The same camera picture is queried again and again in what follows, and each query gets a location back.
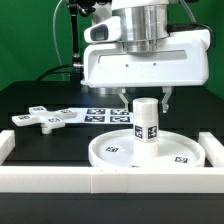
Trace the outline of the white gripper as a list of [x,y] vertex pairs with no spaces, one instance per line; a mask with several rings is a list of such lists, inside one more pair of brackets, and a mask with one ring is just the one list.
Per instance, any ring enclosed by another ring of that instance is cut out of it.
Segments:
[[171,86],[204,84],[209,76],[207,29],[173,32],[157,42],[153,52],[126,53],[122,44],[92,44],[84,52],[84,77],[87,85],[122,87],[118,95],[129,108],[125,87],[163,87],[162,112],[169,109]]

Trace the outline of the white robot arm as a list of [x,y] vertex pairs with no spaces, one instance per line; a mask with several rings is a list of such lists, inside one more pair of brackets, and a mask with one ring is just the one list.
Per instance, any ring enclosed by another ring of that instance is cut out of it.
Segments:
[[112,0],[110,18],[84,32],[84,77],[91,88],[161,87],[162,110],[175,86],[204,84],[212,31],[192,22],[169,26],[167,6],[184,0]]

